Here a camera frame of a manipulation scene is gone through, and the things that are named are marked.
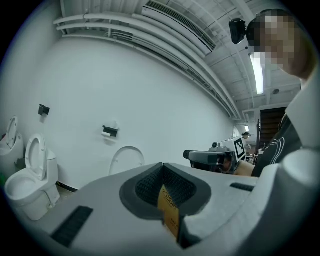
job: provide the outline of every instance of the black grille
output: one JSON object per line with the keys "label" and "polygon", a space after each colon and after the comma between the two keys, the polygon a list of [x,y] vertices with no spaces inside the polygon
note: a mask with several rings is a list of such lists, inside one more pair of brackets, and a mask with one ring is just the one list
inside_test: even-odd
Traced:
{"label": "black grille", "polygon": [[191,29],[194,33],[196,33],[212,50],[216,48],[215,43],[210,39],[209,36],[207,36],[206,33],[204,33],[203,30],[201,30],[197,25],[195,25],[190,20],[186,19],[183,15],[181,15],[177,11],[173,11],[172,9],[159,4],[157,2],[149,1],[146,6],[152,7],[154,9],[157,9],[167,15],[170,15],[171,17],[175,18],[177,21],[184,24],[186,27]]}

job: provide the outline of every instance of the toilet lid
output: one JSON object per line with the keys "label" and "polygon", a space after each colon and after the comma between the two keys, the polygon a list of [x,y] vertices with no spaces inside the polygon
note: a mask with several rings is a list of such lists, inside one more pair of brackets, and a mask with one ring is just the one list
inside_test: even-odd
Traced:
{"label": "toilet lid", "polygon": [[34,134],[29,139],[25,152],[25,165],[42,181],[47,170],[47,150],[42,134]]}
{"label": "toilet lid", "polygon": [[10,119],[8,127],[5,133],[5,141],[6,144],[12,149],[16,142],[17,135],[17,127],[18,127],[18,117],[14,116]]}

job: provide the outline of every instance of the toilet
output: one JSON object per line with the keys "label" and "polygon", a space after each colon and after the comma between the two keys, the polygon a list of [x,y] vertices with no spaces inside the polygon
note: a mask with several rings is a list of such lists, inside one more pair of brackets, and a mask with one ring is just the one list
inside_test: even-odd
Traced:
{"label": "toilet", "polygon": [[0,141],[0,173],[8,179],[17,172],[15,163],[24,158],[24,140],[18,129],[18,117],[10,119],[5,137]]}
{"label": "toilet", "polygon": [[34,134],[25,152],[26,168],[5,183],[5,194],[13,207],[20,208],[32,221],[40,220],[60,198],[56,187],[56,155],[46,148],[41,134]]}

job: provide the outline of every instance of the black slot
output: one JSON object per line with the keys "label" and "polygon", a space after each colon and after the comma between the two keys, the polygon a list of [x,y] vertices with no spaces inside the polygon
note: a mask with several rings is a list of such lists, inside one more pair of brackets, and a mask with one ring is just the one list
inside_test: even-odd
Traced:
{"label": "black slot", "polygon": [[77,207],[51,237],[59,244],[69,247],[92,212],[93,209],[89,207]]}
{"label": "black slot", "polygon": [[235,188],[235,189],[238,189],[238,190],[244,190],[244,191],[249,191],[249,192],[252,192],[255,188],[255,186],[251,186],[251,185],[246,185],[246,184],[241,184],[241,183],[232,183],[230,185],[231,188]]}

